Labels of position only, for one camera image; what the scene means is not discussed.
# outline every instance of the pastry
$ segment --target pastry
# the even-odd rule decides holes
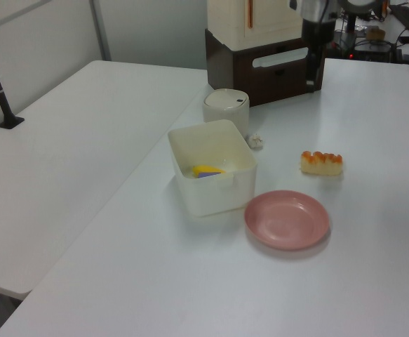
[[[301,154],[301,171],[321,176],[338,176],[343,171],[343,158],[333,153],[316,151],[312,154],[304,151]]]

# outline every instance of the plate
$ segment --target plate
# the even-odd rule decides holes
[[[304,249],[329,230],[329,215],[316,199],[294,191],[271,191],[252,199],[245,210],[248,229],[276,249]]]

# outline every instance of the wall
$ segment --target wall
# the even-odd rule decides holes
[[[110,58],[206,68],[206,0],[95,0]]]
[[[89,0],[51,0],[0,25],[0,80],[15,114],[101,58]]]

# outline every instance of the white plastic bin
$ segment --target white plastic bin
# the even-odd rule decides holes
[[[176,180],[195,216],[237,209],[254,197],[257,162],[234,123],[211,121],[168,133]],[[210,165],[226,173],[195,178],[192,168]]]

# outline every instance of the yellow object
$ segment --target yellow object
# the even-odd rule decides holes
[[[209,165],[196,165],[192,168],[193,174],[198,177],[200,173],[210,173],[210,172],[219,172],[219,173],[226,173],[224,170],[220,170],[219,168],[209,166]]]
[[[301,154],[301,171],[321,176],[338,176],[343,170],[343,157],[333,153],[321,153],[319,151],[313,154],[310,151],[304,151]]]

